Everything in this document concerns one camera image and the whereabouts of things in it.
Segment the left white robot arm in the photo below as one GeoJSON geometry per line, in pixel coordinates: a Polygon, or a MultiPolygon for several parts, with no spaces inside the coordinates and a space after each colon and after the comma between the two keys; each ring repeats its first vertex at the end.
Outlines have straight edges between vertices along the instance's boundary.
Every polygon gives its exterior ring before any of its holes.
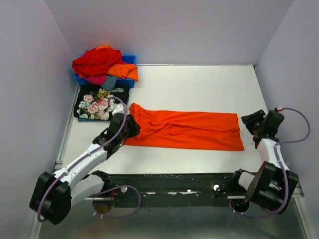
{"type": "Polygon", "coordinates": [[[118,189],[118,186],[112,187],[107,173],[93,169],[115,154],[126,139],[139,135],[140,130],[132,115],[117,113],[109,127],[95,137],[78,158],[54,173],[42,173],[29,203],[37,213],[37,220],[57,225],[85,198],[104,197],[118,189]]]}

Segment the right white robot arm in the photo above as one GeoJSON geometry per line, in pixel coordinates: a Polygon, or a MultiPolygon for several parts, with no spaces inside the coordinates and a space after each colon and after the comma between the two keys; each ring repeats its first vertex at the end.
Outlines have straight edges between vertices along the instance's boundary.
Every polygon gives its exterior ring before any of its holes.
{"type": "Polygon", "coordinates": [[[229,201],[234,213],[247,216],[245,212],[250,203],[263,208],[269,216],[282,214],[286,210],[299,178],[289,170],[281,154],[277,132],[284,118],[277,110],[268,113],[259,110],[241,117],[253,137],[262,164],[257,173],[240,169],[233,174],[230,191],[235,195],[246,191],[243,200],[229,201]]]}

